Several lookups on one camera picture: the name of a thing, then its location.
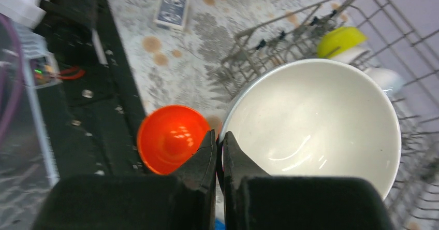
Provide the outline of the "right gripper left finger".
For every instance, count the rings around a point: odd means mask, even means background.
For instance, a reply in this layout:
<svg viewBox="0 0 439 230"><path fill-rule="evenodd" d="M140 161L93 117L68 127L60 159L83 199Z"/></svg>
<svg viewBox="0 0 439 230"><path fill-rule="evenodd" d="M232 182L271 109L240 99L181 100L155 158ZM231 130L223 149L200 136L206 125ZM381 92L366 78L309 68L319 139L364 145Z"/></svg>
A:
<svg viewBox="0 0 439 230"><path fill-rule="evenodd" d="M215 132L169 175L82 175L50 191L33 229L214 229Z"/></svg>

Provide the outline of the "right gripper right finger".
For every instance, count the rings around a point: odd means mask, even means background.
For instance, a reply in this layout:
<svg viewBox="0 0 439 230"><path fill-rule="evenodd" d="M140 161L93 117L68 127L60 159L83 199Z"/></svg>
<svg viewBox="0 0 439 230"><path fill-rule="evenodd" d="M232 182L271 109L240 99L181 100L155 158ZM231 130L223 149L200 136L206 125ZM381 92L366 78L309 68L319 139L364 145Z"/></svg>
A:
<svg viewBox="0 0 439 230"><path fill-rule="evenodd" d="M222 141L227 229L393 229L371 183L359 178L270 176Z"/></svg>

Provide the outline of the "orange bowl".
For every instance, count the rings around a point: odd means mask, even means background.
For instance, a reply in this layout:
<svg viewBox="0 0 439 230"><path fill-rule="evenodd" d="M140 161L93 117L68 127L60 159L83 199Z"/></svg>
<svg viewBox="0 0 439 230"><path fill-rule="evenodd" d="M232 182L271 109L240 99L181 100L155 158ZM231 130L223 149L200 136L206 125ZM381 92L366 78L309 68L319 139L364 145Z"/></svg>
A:
<svg viewBox="0 0 439 230"><path fill-rule="evenodd" d="M163 106L146 116L137 132L137 150L153 173L168 175L184 164L210 131L198 111L184 105Z"/></svg>

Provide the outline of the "white ribbed bowl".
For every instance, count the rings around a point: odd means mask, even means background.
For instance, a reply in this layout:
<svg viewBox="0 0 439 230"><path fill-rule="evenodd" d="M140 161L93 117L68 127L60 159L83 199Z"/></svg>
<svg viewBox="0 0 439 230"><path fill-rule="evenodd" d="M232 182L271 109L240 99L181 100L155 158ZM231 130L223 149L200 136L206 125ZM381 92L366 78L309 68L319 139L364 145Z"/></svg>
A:
<svg viewBox="0 0 439 230"><path fill-rule="evenodd" d="M369 53L370 50L361 46L355 46L348 49L334 57L330 57L330 60L342 62L352 65L354 61L360 59L360 57ZM391 69L367 67L362 70L366 75L372 78L385 92L387 96L393 96L397 94L404 85L402 77Z"/></svg>
<svg viewBox="0 0 439 230"><path fill-rule="evenodd" d="M396 179L402 137L396 111L362 70L328 59L284 64L233 99L219 133L270 175L358 177L382 198Z"/></svg>

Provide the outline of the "grey wire dish rack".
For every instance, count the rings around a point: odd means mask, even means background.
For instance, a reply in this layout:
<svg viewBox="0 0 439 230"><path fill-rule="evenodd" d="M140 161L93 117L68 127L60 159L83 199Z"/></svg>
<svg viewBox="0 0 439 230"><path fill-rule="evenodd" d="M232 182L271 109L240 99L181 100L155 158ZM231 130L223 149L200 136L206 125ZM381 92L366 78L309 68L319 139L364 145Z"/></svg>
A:
<svg viewBox="0 0 439 230"><path fill-rule="evenodd" d="M276 66L318 57L323 37L354 27L366 36L345 63L375 76L398 116L402 153L385 200L396 229L438 229L438 52L392 0L321 0L238 31L222 59L235 97Z"/></svg>

